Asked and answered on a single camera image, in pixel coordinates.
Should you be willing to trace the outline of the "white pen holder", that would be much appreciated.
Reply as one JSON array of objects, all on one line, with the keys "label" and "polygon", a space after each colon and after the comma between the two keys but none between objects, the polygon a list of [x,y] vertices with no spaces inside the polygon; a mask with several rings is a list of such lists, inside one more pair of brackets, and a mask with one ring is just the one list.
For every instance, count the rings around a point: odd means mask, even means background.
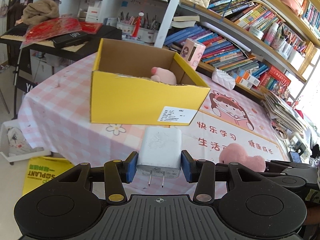
[{"label": "white pen holder", "polygon": [[137,40],[142,41],[146,44],[154,44],[157,38],[158,31],[146,28],[139,28],[137,33]]}]

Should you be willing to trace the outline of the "black rectangular case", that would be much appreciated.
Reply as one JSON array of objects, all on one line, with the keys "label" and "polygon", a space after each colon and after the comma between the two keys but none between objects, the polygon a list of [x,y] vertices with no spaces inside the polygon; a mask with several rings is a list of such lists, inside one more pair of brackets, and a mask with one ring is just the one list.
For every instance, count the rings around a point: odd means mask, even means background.
[{"label": "black rectangular case", "polygon": [[55,37],[52,39],[52,42],[55,48],[62,49],[83,44],[87,42],[89,38],[87,33],[79,31]]}]

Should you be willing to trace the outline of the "white charger plug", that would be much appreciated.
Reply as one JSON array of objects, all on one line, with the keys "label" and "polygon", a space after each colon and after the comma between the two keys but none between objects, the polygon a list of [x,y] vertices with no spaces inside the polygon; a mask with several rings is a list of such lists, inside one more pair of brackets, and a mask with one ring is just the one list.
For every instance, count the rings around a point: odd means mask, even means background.
[{"label": "white charger plug", "polygon": [[182,133],[177,128],[150,126],[146,128],[138,153],[137,171],[152,178],[176,179],[181,170]]}]

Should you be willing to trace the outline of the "small pink plush toy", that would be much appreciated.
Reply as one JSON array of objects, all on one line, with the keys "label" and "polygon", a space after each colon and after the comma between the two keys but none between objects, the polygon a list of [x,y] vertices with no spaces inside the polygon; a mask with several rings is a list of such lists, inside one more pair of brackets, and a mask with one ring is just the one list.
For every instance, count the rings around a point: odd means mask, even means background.
[{"label": "small pink plush toy", "polygon": [[232,162],[240,163],[255,172],[264,172],[266,169],[263,157],[259,155],[249,156],[246,150],[237,143],[229,144],[219,155],[219,163],[230,164]]}]

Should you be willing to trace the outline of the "brown folded towel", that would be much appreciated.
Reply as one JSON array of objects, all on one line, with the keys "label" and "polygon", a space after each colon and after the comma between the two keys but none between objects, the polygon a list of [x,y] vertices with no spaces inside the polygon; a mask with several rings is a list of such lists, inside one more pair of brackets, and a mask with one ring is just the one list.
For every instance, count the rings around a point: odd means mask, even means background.
[{"label": "brown folded towel", "polygon": [[23,10],[22,22],[26,25],[37,25],[41,22],[59,18],[59,6],[53,0],[39,0],[29,3]]}]

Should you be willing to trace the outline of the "white quilted pouch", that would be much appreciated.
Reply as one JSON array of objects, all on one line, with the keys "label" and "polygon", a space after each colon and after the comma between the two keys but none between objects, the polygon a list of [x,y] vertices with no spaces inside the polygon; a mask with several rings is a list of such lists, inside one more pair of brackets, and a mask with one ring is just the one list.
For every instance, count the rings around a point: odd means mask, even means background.
[{"label": "white quilted pouch", "polygon": [[220,69],[215,69],[212,73],[212,81],[224,87],[227,90],[233,90],[236,81],[229,74]]}]

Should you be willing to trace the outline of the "red plastic bag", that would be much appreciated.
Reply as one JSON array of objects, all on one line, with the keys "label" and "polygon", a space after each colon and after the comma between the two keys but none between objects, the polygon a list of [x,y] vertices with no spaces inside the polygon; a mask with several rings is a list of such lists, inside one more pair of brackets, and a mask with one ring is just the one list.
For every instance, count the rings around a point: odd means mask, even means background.
[{"label": "red plastic bag", "polygon": [[21,47],[24,48],[36,42],[77,31],[82,31],[82,27],[76,18],[63,17],[43,21],[28,28]]}]

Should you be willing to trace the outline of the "yellow cardboard box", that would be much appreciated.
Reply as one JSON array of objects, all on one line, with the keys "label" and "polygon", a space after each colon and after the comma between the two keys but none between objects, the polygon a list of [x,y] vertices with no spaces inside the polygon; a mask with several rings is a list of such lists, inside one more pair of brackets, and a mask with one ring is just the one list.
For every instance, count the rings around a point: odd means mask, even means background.
[{"label": "yellow cardboard box", "polygon": [[[177,84],[151,80],[151,69],[173,72]],[[90,120],[97,124],[188,125],[210,87],[167,49],[102,38],[91,78]]]}]

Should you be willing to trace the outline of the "pink cylindrical humidifier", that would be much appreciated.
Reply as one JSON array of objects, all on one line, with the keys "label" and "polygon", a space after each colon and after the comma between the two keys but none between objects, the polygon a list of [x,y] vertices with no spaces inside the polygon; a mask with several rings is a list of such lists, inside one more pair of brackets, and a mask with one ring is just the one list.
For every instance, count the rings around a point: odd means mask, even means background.
[{"label": "pink cylindrical humidifier", "polygon": [[184,61],[187,64],[189,64],[189,66],[191,66],[191,68],[193,68],[193,70],[196,70],[196,68],[199,65],[199,62],[201,61],[205,49],[206,46],[202,43],[188,38],[184,43],[180,56],[184,59]]}]

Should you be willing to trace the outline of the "red tassel ornament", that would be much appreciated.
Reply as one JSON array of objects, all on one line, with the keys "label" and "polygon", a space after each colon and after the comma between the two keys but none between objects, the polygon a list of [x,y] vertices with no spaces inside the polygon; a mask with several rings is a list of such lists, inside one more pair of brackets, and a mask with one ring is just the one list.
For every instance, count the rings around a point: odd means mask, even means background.
[{"label": "red tassel ornament", "polygon": [[140,23],[141,23],[141,20],[143,17],[144,17],[144,12],[142,12],[142,11],[139,12],[136,23],[135,23],[135,28],[132,32],[132,37],[137,37],[138,32],[139,32],[139,28],[140,28]]}]

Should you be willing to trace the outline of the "red dictionary book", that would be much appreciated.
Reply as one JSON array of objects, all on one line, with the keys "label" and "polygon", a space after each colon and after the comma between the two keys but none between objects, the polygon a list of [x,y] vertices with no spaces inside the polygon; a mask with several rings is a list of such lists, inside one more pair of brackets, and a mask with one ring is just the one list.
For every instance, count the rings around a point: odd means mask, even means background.
[{"label": "red dictionary book", "polygon": [[269,75],[271,75],[273,78],[275,78],[277,81],[282,82],[283,84],[289,86],[291,83],[291,80],[282,73],[278,68],[271,65],[267,71]]}]

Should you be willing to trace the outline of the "yellow green shopping bag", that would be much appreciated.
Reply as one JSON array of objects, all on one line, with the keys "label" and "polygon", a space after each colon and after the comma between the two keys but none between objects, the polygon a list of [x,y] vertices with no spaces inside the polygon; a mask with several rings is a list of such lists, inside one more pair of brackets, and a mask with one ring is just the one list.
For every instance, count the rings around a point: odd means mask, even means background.
[{"label": "yellow green shopping bag", "polygon": [[65,158],[36,157],[29,159],[22,195],[73,167],[74,165]]}]

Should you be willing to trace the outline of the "pink plush pig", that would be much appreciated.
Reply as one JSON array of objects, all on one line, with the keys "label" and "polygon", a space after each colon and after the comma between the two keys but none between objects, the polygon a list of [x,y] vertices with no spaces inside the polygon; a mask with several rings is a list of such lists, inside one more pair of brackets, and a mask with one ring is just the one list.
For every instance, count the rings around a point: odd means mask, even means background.
[{"label": "pink plush pig", "polygon": [[151,69],[151,80],[169,85],[177,84],[176,76],[173,72],[159,67]]}]

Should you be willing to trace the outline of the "black smartphone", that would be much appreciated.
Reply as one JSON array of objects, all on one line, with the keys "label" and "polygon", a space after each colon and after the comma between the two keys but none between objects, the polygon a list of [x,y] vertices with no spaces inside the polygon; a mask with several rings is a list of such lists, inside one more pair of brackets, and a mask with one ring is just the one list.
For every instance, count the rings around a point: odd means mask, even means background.
[{"label": "black smartphone", "polygon": [[302,160],[298,152],[290,151],[289,158],[290,158],[290,161],[293,163],[302,163]]}]

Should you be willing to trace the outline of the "stack of papers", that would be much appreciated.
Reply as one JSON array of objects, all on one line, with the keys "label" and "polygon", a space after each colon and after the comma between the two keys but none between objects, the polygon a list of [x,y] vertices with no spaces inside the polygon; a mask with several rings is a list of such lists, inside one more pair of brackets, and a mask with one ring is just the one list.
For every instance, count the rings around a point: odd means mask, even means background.
[{"label": "stack of papers", "polygon": [[305,137],[307,123],[294,109],[271,91],[264,93],[263,97],[261,103],[272,122],[282,130],[296,132],[302,138]]}]

